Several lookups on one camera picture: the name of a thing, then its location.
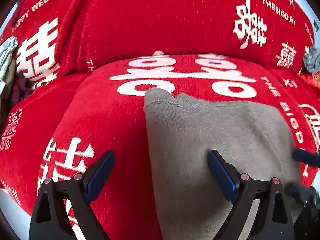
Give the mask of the dark plaid garment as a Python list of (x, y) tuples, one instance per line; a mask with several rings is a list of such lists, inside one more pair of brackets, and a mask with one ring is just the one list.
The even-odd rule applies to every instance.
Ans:
[(11, 105), (15, 106), (31, 94), (33, 83), (23, 75), (15, 75), (11, 88)]

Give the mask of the grey knit sweater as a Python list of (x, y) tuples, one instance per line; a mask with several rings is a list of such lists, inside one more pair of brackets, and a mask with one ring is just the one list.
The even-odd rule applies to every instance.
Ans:
[(280, 112), (209, 102), (153, 88), (144, 96), (156, 213), (164, 239), (212, 239), (253, 183), (299, 181), (295, 144)]

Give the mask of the red wedding bedspread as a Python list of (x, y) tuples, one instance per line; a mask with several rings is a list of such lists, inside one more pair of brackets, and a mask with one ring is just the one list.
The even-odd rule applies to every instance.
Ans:
[[(31, 94), (1, 126), (1, 189), (32, 217), (46, 178), (116, 162), (90, 203), (109, 239), (164, 239), (156, 213), (144, 96), (275, 107), (295, 144), (319, 155), (319, 89), (298, 73), (319, 20), (297, 0), (21, 0), (1, 33), (17, 37)], [(319, 166), (295, 161), (319, 198)], [(293, 227), (305, 205), (285, 194)]]

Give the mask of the red embroidered pillow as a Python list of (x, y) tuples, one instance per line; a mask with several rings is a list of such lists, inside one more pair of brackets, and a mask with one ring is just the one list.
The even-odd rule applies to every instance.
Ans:
[(310, 73), (298, 73), (298, 76), (308, 85), (320, 89), (320, 73), (316, 74)]

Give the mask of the light floral crumpled cloth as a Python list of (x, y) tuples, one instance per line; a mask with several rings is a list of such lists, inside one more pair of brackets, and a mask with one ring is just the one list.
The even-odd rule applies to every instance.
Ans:
[(1, 93), (4, 90), (5, 87), (5, 81), (4, 77), (7, 72), (8, 66), (10, 65), (12, 61), (12, 54), (16, 47), (18, 46), (18, 40), (17, 37), (11, 36), (7, 38), (0, 47), (0, 57), (1, 57), (1, 71), (0, 71), (0, 78), (1, 78)]

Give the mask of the grey blue crumpled towel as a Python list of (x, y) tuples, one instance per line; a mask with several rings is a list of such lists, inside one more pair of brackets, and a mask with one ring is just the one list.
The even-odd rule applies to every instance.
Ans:
[(305, 47), (303, 55), (304, 67), (310, 74), (316, 74), (320, 70), (320, 50), (315, 46)]

